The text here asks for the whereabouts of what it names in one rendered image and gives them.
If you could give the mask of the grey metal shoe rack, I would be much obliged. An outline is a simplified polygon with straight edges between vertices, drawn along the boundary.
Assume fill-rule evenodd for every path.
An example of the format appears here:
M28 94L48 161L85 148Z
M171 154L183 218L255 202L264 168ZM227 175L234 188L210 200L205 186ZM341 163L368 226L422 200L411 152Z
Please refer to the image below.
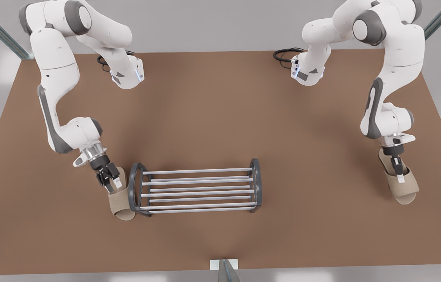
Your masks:
M150 171L134 163L128 180L131 211L153 214L256 212L263 203L259 160L242 168Z

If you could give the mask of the beige slipper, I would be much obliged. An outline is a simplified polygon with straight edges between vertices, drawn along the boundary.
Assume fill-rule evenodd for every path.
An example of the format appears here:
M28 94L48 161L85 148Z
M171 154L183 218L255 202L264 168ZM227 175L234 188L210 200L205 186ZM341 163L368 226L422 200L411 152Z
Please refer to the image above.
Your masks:
M119 179L122 187L118 188L114 181L110 179L110 185L113 191L109 194L109 204L111 212L120 220L129 221L135 216L135 212L130 209L128 202L128 186L125 171L121 167L117 167L119 171Z
M394 167L392 166L391 156L385 155L383 150L380 149L378 152L378 158L383 164L385 177L393 197L398 203L403 205L412 203L417 192L419 191L419 186L410 168L408 168L405 163L401 161L403 166L404 182L400 183Z

